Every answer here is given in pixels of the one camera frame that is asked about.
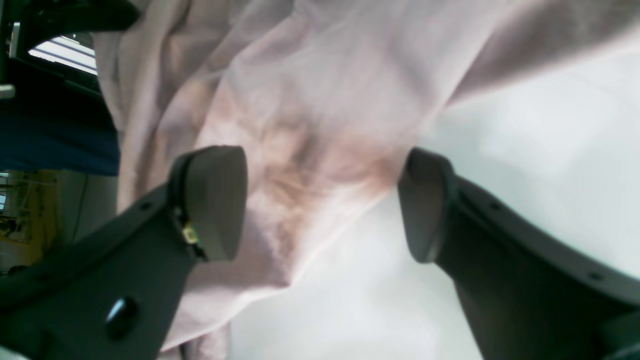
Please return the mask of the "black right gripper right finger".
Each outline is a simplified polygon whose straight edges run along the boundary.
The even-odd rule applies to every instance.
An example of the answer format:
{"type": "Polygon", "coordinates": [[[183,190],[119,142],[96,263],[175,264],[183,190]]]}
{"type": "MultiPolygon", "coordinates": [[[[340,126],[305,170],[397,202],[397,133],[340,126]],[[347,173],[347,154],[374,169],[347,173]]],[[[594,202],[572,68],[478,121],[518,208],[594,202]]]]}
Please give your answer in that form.
{"type": "Polygon", "coordinates": [[[640,284],[535,227],[438,153],[398,182],[407,247],[453,281],[485,360],[637,360],[640,284]]]}

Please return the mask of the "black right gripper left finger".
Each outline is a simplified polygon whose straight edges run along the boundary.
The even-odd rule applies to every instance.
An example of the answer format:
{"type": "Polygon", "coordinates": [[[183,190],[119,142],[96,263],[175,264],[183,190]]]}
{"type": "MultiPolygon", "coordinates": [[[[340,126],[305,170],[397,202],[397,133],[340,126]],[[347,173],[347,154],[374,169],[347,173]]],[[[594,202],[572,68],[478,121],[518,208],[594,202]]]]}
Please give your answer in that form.
{"type": "Polygon", "coordinates": [[[27,360],[155,360],[192,269],[236,257],[247,192],[242,147],[179,157],[166,183],[112,221],[2,278],[1,349],[27,360]]]}

